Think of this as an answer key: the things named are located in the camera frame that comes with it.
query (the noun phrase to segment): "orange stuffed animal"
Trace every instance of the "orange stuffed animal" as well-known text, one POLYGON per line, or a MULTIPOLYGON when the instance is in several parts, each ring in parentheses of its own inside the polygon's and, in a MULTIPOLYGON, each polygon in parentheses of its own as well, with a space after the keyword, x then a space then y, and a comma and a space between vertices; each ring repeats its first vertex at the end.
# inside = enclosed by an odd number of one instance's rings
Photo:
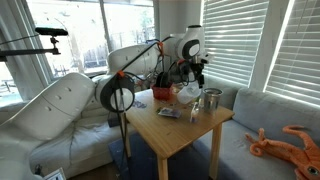
POLYGON ((292 162, 297 166, 295 173, 298 180, 320 180, 320 148, 307 133, 296 130, 301 128, 304 127, 290 125, 282 130, 285 133, 299 136, 304 142, 304 150, 286 142, 266 139, 264 129, 260 128, 257 141, 246 133, 246 138, 252 143, 250 152, 255 156, 262 156, 262 150, 264 150, 270 155, 292 162))

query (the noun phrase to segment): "window blinds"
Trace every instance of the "window blinds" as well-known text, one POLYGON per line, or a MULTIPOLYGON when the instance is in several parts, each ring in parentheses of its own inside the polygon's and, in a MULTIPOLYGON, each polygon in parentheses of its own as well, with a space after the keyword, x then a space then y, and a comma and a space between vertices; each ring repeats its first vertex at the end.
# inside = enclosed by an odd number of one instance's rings
POLYGON ((268 0, 205 1, 205 48, 214 56, 207 75, 249 85, 267 8, 268 0))
POLYGON ((320 1, 295 1, 266 92, 320 105, 320 1))

